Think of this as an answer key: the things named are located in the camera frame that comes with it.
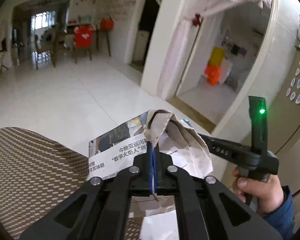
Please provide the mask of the blue jacket sleeve forearm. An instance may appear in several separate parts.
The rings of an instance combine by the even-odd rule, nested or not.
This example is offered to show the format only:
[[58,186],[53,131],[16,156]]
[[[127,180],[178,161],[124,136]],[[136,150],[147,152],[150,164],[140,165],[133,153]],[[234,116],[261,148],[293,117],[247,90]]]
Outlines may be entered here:
[[293,218],[294,218],[294,203],[293,197],[290,192],[289,186],[283,186],[283,203],[281,206],[266,214],[263,218],[269,223],[274,229],[276,229],[282,239],[291,239],[294,236],[293,233]]

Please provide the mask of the person's right hand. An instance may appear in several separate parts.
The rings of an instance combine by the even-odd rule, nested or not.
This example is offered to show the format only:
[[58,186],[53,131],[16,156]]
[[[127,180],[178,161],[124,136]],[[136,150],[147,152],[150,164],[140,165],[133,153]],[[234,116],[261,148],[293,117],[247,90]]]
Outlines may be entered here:
[[239,169],[236,167],[232,175],[235,180],[232,184],[234,194],[243,202],[247,202],[246,194],[257,197],[257,213],[264,216],[277,210],[284,201],[284,192],[279,177],[270,175],[267,182],[253,180],[239,176]]

